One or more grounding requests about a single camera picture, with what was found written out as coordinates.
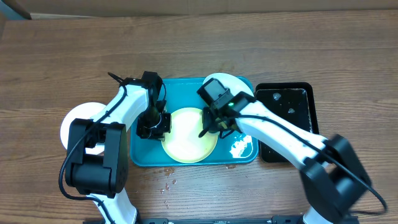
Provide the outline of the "yellow-green rimmed plate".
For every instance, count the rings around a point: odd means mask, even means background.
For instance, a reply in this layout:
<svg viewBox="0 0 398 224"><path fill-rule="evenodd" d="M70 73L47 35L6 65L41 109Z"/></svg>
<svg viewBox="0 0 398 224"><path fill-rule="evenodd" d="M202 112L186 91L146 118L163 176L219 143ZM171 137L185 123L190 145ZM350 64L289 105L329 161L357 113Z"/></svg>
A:
<svg viewBox="0 0 398 224"><path fill-rule="evenodd" d="M181 108L171 114L171 131L164 134L162 147L177 162L193 164L208 157L214 150L218 135L203 131L203 111L198 108Z"/></svg>

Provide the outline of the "white plate front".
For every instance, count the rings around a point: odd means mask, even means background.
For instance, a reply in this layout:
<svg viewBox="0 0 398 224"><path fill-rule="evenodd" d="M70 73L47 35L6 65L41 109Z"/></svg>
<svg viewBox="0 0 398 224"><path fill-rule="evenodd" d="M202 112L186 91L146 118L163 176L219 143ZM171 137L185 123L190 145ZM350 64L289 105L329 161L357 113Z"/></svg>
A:
<svg viewBox="0 0 398 224"><path fill-rule="evenodd" d="M80 104L64 117L60 127L60 140L65 149L68 148L69 129L72 121L75 119L90 119L105 108L105 105L97 102L88 102Z"/></svg>

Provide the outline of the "green yellow sponge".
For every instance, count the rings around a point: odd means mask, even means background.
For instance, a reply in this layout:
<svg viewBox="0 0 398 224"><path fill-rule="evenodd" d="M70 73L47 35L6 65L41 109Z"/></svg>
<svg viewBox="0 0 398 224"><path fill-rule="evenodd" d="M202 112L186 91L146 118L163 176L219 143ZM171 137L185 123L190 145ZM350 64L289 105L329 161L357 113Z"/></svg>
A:
<svg viewBox="0 0 398 224"><path fill-rule="evenodd" d="M215 129L219 132L230 131L233 129L233 124L228 120L217 120L215 121Z"/></svg>

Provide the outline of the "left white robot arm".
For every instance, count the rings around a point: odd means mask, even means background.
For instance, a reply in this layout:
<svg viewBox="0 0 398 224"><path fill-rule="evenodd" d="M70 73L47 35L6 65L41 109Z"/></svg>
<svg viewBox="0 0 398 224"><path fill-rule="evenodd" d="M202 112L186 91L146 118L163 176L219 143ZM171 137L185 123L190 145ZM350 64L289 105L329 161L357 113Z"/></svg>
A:
<svg viewBox="0 0 398 224"><path fill-rule="evenodd" d="M166 88L155 72L145 72L141 78L111 77L119 83L118 94L98 114L70 124L58 187L70 200L94 202L103 223L142 223L124 188L129 168L127 131L137 123L141 139L164 140L171 131L171 115L159 94Z"/></svg>

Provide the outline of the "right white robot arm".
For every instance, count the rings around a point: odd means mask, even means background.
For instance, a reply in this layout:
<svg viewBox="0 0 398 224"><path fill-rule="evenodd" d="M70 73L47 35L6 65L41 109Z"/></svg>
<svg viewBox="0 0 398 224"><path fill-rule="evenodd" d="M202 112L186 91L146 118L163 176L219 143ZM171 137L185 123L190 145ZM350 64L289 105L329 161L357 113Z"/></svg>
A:
<svg viewBox="0 0 398 224"><path fill-rule="evenodd" d="M371 181L352 145L336 135L331 139L300 129L269 111L245 91L198 95L210 108L204 132L228 129L252 136L276 150L300 172L309 211L304 223L342 223L350 208L371 190Z"/></svg>

